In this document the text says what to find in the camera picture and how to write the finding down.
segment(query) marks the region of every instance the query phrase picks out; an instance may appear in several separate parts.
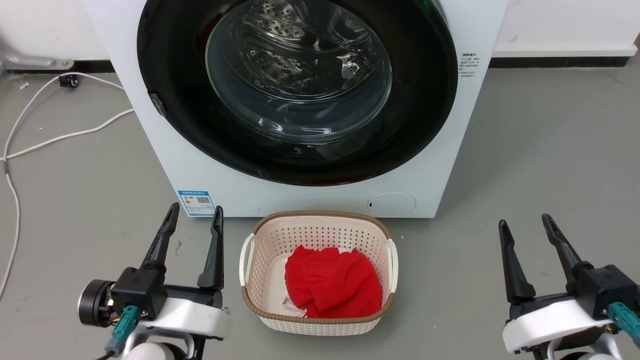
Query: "red cloth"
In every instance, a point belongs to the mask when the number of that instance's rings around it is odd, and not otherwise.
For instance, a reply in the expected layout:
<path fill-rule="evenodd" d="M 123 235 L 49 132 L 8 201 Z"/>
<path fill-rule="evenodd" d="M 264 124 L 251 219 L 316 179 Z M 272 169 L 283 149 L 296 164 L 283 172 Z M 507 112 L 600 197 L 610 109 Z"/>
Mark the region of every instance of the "red cloth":
<path fill-rule="evenodd" d="M 382 287 L 366 256 L 300 245 L 285 265 L 289 298 L 309 318 L 359 318 L 382 308 Z"/>

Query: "brown basket rim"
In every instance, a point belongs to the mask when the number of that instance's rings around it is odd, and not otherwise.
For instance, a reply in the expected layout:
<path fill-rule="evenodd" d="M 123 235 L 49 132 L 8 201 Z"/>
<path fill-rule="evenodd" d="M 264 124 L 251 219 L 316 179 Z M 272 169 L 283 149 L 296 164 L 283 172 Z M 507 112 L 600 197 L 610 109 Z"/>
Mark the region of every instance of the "brown basket rim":
<path fill-rule="evenodd" d="M 260 222 L 258 222 L 258 224 L 255 226 L 255 230 L 253 231 L 253 233 L 257 234 L 258 230 L 260 230 L 260 228 L 270 220 L 273 220 L 276 218 L 283 218 L 283 217 L 341 217 L 341 218 L 353 218 L 357 220 L 365 220 L 379 227 L 382 230 L 382 232 L 385 234 L 387 239 L 391 239 L 391 235 L 389 231 L 378 219 L 367 216 L 367 215 L 345 213 L 341 211 L 315 211 L 315 210 L 281 211 L 279 213 L 273 213 L 267 217 L 264 217 L 262 220 L 260 220 Z M 266 311 L 262 311 L 258 309 L 258 307 L 254 305 L 251 299 L 249 298 L 249 293 L 248 293 L 248 290 L 246 289 L 246 286 L 242 286 L 241 291 L 242 291 L 242 298 L 244 299 L 244 303 L 247 305 L 247 307 L 249 307 L 249 310 L 253 311 L 259 317 L 267 318 L 271 320 L 286 321 L 286 322 L 313 323 L 313 324 L 323 324 L 323 325 L 341 325 L 341 324 L 372 322 L 374 320 L 381 318 L 382 315 L 384 315 L 391 308 L 391 305 L 393 304 L 394 299 L 396 297 L 395 293 L 390 293 L 382 309 L 380 309 L 377 313 L 373 315 L 369 315 L 361 318 L 321 319 L 321 318 L 298 318 L 295 316 L 280 315 L 280 314 L 274 314 L 274 313 L 268 313 Z"/>
<path fill-rule="evenodd" d="M 389 230 L 377 219 L 374 217 L 370 217 L 368 215 L 354 214 L 354 213 L 345 213 L 342 211 L 318 211 L 318 210 L 297 210 L 297 211 L 281 211 L 279 213 L 273 213 L 267 217 L 262 218 L 260 222 L 255 226 L 254 234 L 258 233 L 258 230 L 266 224 L 267 222 L 276 219 L 276 218 L 284 218 L 284 217 L 337 217 L 337 218 L 353 218 L 357 220 L 365 220 L 373 223 L 375 226 L 379 227 L 387 239 L 391 239 L 391 234 Z"/>

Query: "white cloth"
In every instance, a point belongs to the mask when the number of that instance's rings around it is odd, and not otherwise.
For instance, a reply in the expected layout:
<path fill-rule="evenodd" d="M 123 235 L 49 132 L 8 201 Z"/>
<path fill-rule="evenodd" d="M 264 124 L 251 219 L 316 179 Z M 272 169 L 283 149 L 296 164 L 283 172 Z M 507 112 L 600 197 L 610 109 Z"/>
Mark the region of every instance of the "white cloth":
<path fill-rule="evenodd" d="M 304 318 L 307 315 L 307 310 L 298 309 L 293 301 L 291 301 L 289 293 L 285 290 L 282 293 L 282 308 L 280 310 L 280 314 L 295 316 L 296 318 Z"/>

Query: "white plastic basket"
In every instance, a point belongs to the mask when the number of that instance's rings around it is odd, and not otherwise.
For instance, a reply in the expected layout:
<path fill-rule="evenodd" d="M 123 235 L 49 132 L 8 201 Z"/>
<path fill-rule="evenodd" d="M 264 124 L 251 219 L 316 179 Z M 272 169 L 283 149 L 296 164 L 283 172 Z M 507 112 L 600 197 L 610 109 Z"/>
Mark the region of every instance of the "white plastic basket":
<path fill-rule="evenodd" d="M 382 309 L 363 318 L 318 319 L 276 314 L 286 290 L 284 264 L 299 245 L 357 249 L 367 256 L 382 286 Z M 244 302 L 268 327 L 305 335 L 357 335 L 373 329 L 394 301 L 398 258 L 387 229 L 375 218 L 333 211 L 287 211 L 263 218 L 240 253 Z"/>

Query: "white cable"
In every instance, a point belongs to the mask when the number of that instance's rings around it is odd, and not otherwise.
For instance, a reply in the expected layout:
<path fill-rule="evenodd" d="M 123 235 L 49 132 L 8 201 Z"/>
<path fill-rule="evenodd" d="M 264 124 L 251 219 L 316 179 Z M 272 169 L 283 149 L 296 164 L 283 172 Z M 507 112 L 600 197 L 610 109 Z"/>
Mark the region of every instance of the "white cable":
<path fill-rule="evenodd" d="M 44 90 L 45 87 L 49 86 L 51 83 L 55 82 L 59 76 L 66 76 L 66 75 L 80 75 L 80 76 L 85 76 L 87 78 L 90 79 L 94 79 L 97 81 L 100 81 L 101 83 L 105 83 L 105 84 L 109 84 L 109 85 L 113 85 L 119 89 L 124 90 L 124 88 L 118 84 L 112 83 L 110 81 L 106 81 L 100 78 L 96 78 L 95 76 L 91 76 L 91 75 L 87 75 L 87 74 L 83 74 L 82 72 L 66 72 L 64 74 L 60 74 L 58 76 L 56 76 L 55 78 L 49 80 L 45 85 L 42 86 L 42 88 L 40 88 L 38 90 L 38 92 L 36 92 L 36 94 L 31 98 L 31 100 L 27 103 L 27 106 L 24 107 L 24 110 L 20 113 L 20 116 L 18 116 L 18 119 L 15 121 L 15 124 L 13 125 L 13 128 L 11 129 L 11 132 L 9 133 L 9 137 L 6 139 L 6 143 L 4 143 L 4 152 L 3 152 L 3 157 L 0 158 L 0 161 L 3 161 L 3 167 L 4 167 L 4 172 L 5 172 L 5 176 L 6 176 L 6 182 L 9 184 L 9 188 L 11 189 L 11 192 L 13 193 L 13 199 L 15 200 L 15 210 L 16 210 L 16 216 L 15 216 L 15 239 L 13 240 L 13 249 L 11 251 L 11 256 L 9 257 L 9 263 L 7 264 L 6 267 L 6 272 L 4 273 L 4 278 L 2 280 L 2 285 L 0 285 L 0 300 L 2 299 L 2 296 L 4 295 L 4 288 L 6 287 L 6 284 L 9 280 L 9 273 L 11 272 L 11 268 L 13 267 L 13 260 L 15 259 L 15 253 L 16 250 L 18 249 L 18 239 L 20 238 L 20 200 L 18 199 L 18 194 L 15 191 L 15 188 L 13 187 L 13 183 L 11 182 L 11 177 L 9 176 L 9 169 L 7 167 L 6 161 L 8 159 L 14 158 L 18 155 L 22 155 L 22 154 L 26 154 L 27 152 L 39 149 L 43 146 L 49 145 L 50 143 L 53 142 L 57 142 L 58 140 L 62 140 L 62 139 L 66 139 L 66 138 L 70 138 L 72 136 L 77 136 L 77 135 L 82 135 L 82 134 L 88 134 L 88 133 L 92 133 L 95 131 L 98 131 L 102 128 L 104 128 L 105 126 L 109 125 L 110 123 L 114 122 L 116 119 L 133 112 L 133 109 L 129 109 L 127 111 L 123 111 L 121 113 L 119 113 L 118 115 L 112 117 L 111 119 L 109 119 L 107 122 L 105 122 L 104 124 L 100 125 L 99 127 L 96 127 L 94 129 L 90 129 L 90 130 L 84 130 L 84 131 L 79 131 L 77 133 L 73 133 L 73 134 L 67 134 L 67 135 L 63 135 L 63 136 L 59 136 L 57 138 L 48 140 L 44 143 L 40 143 L 36 146 L 32 146 L 29 147 L 27 149 L 24 149 L 22 151 L 16 152 L 15 154 L 11 154 L 11 155 L 7 155 L 8 154 L 8 150 L 9 150 L 9 145 L 11 144 L 11 140 L 13 138 L 13 134 L 15 132 L 15 130 L 18 128 L 18 125 L 20 124 L 20 121 L 22 120 L 22 116 L 24 115 L 24 113 L 27 111 L 27 109 L 31 106 L 31 103 L 33 103 L 33 101 L 36 99 L 36 97 L 38 97 L 38 95 L 40 95 L 40 93 L 42 92 L 42 90 Z"/>
<path fill-rule="evenodd" d="M 107 126 L 110 123 L 118 120 L 120 117 L 123 117 L 124 115 L 126 115 L 128 113 L 132 113 L 132 112 L 133 112 L 133 109 L 129 109 L 129 110 L 123 111 L 123 112 L 119 113 L 118 115 L 112 117 L 111 119 L 107 120 L 104 124 L 102 124 L 102 125 L 100 125 L 98 127 L 95 127 L 93 129 L 89 129 L 89 130 L 78 131 L 77 133 L 67 134 L 67 135 L 59 136 L 57 138 L 53 138 L 51 140 L 47 140 L 44 143 L 39 143 L 38 145 L 35 145 L 35 146 L 32 146 L 32 147 L 28 147 L 27 149 L 24 149 L 22 151 L 19 151 L 19 152 L 16 152 L 14 154 L 11 154 L 11 155 L 7 156 L 7 159 L 13 159 L 16 156 L 20 156 L 20 155 L 26 154 L 27 152 L 34 151 L 34 150 L 39 149 L 39 148 L 41 148 L 43 146 L 49 145 L 50 143 L 57 142 L 58 140 L 71 138 L 73 136 L 78 136 L 78 135 L 84 135 L 84 134 L 88 134 L 88 133 L 94 133 L 94 132 L 96 132 L 98 130 L 102 130 L 105 126 Z"/>

